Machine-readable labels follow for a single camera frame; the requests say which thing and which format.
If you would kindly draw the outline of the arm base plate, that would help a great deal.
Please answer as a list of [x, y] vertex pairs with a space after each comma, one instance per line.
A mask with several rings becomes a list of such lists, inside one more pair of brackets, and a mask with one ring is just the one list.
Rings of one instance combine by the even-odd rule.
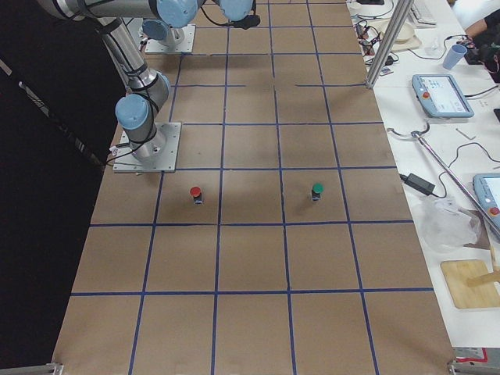
[[156, 135], [137, 151], [132, 152], [128, 136], [123, 131], [116, 159], [112, 161], [115, 173], [173, 173], [176, 169], [182, 123], [156, 123]]
[[174, 28], [163, 21], [146, 20], [142, 30], [148, 38], [145, 52], [147, 54], [181, 54], [191, 53], [195, 39], [194, 24], [182, 28]]

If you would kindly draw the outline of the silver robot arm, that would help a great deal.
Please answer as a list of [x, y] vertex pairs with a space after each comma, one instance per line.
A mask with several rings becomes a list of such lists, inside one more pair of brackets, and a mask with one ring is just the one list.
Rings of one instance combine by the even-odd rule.
[[155, 118], [170, 95], [170, 83], [148, 67], [124, 25], [124, 17], [161, 20], [182, 28], [193, 20], [203, 1], [40, 1], [47, 13], [61, 20], [91, 20], [110, 54], [127, 77], [130, 92], [115, 107], [126, 132], [132, 155], [140, 163], [153, 163], [166, 145]]
[[[226, 23], [216, 23], [219, 27], [235, 27], [247, 30], [260, 23], [256, 14], [256, 1], [214, 1], [220, 7]], [[205, 1], [165, 0], [156, 1], [155, 19], [143, 19], [142, 31], [150, 39], [165, 41], [174, 30], [182, 30], [202, 10]]]

